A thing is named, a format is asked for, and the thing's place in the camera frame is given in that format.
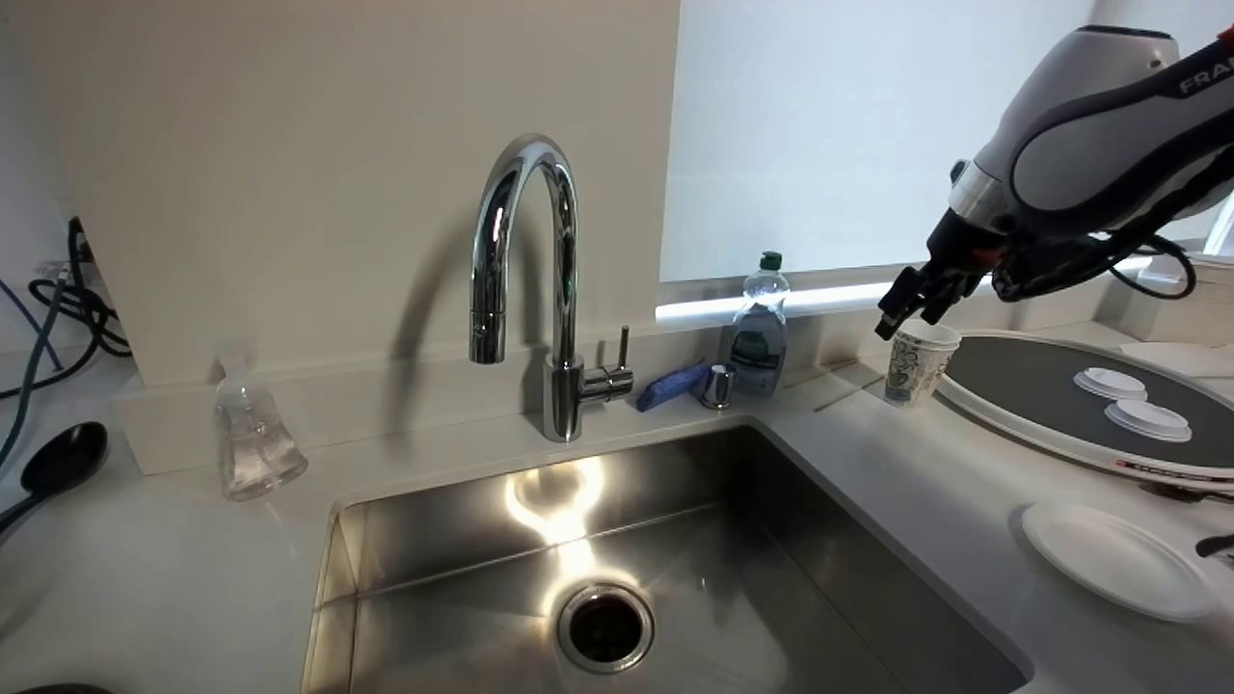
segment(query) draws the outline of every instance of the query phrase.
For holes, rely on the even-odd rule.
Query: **plastic bottle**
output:
[[[787,277],[780,275],[784,254],[767,250],[761,269],[744,277],[744,310],[730,325],[730,371],[733,390],[748,395],[773,395],[780,385],[784,353],[787,353]]]

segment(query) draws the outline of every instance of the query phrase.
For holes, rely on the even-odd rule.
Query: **sink basin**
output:
[[[1017,691],[1023,659],[756,429],[336,507],[305,691]]]

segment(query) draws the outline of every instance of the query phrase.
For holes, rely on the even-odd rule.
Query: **faucet spout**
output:
[[[575,361],[575,176],[566,152],[544,137],[513,137],[487,182],[470,233],[470,361],[506,361],[506,258],[518,200],[533,174],[544,174],[554,226],[554,345]]]
[[[634,390],[634,371],[626,364],[630,331],[621,331],[621,361],[616,371],[603,371],[593,377],[582,372],[575,359],[575,309],[580,309],[580,277],[575,277],[575,176],[566,152],[544,137],[524,134],[513,137],[495,174],[487,182],[478,219],[470,230],[470,361],[501,361],[506,359],[506,258],[513,239],[518,200],[533,174],[544,174],[554,226],[554,339],[544,377],[544,434],[549,440],[580,440],[580,404],[582,395],[616,395]]]

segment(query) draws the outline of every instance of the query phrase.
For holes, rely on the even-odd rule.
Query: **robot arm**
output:
[[[928,260],[881,300],[884,339],[919,309],[941,318],[983,275],[1023,300],[1143,246],[1179,254],[1158,230],[1234,182],[1234,32],[1184,61],[1158,32],[1072,32],[951,182]]]

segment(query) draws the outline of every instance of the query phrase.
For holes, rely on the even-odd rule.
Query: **blue object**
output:
[[[679,394],[694,394],[710,377],[706,361],[690,361],[679,371],[668,371],[662,377],[649,381],[643,394],[634,402],[640,412],[658,408],[662,402]]]

